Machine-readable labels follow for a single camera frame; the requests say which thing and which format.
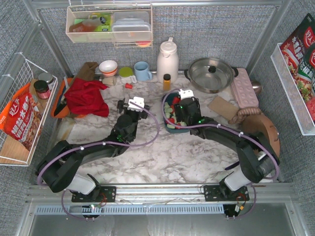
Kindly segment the cork mat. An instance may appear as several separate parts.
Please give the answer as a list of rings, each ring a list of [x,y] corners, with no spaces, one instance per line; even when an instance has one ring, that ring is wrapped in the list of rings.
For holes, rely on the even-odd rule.
[[[231,120],[239,111],[239,108],[232,103],[216,96],[208,105],[208,108],[227,120]]]

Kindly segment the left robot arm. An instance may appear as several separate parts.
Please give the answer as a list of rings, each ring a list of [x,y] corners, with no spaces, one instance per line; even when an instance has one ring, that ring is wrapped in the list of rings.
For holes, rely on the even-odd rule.
[[[79,167],[123,154],[136,138],[139,120],[148,117],[150,106],[141,97],[134,97],[128,103],[118,101],[117,109],[121,115],[106,138],[81,145],[59,141],[38,164],[37,183],[46,184],[54,193],[65,189],[83,195],[92,193],[97,182],[92,176],[79,175]]]

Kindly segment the red capsule back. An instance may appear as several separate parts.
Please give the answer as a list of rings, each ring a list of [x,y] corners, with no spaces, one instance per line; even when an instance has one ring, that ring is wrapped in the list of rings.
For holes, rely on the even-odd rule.
[[[126,88],[126,89],[132,89],[132,88],[133,88],[133,85],[132,85],[132,84],[129,84],[129,83],[126,83],[126,84],[125,84],[125,88]]]

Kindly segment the teal storage basket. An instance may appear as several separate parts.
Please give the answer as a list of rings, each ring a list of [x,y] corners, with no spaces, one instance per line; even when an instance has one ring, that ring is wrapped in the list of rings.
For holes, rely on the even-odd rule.
[[[174,112],[173,112],[173,101],[175,98],[180,100],[180,96],[177,92],[173,92],[169,94],[163,104],[163,111],[165,113],[165,117],[173,122],[176,121],[176,117],[174,116]],[[163,120],[164,120],[164,127],[166,131],[169,132],[170,134],[189,133],[189,129],[184,129],[184,128],[178,129],[177,127],[170,125],[170,123],[167,122],[165,118],[163,118]]]

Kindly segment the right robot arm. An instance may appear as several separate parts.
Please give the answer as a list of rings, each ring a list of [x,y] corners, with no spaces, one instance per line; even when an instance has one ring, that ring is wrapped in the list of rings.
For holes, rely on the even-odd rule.
[[[191,97],[174,105],[177,120],[184,122],[192,135],[218,142],[238,155],[238,170],[220,182],[220,190],[228,195],[249,183],[259,183],[272,171],[279,175],[279,159],[263,133],[247,134],[219,124],[201,115],[198,99]]]

